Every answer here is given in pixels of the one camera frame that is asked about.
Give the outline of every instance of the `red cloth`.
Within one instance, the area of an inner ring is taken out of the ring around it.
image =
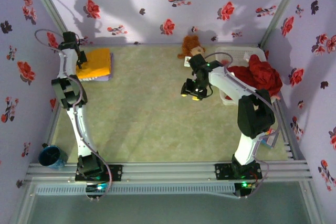
[[[266,89],[270,96],[279,93],[282,87],[279,73],[268,62],[260,61],[257,55],[251,55],[248,67],[232,66],[228,70],[247,85],[256,89]]]

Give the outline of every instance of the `blue mug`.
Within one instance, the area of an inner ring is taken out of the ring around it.
[[[55,145],[43,144],[44,148],[38,156],[38,162],[51,169],[60,169],[65,166],[68,155]]]

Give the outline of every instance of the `stuffed toy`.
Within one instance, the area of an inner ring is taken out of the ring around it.
[[[193,57],[195,55],[205,52],[205,48],[201,46],[197,35],[185,36],[182,43],[182,53],[177,55],[179,59],[183,59],[186,56]]]

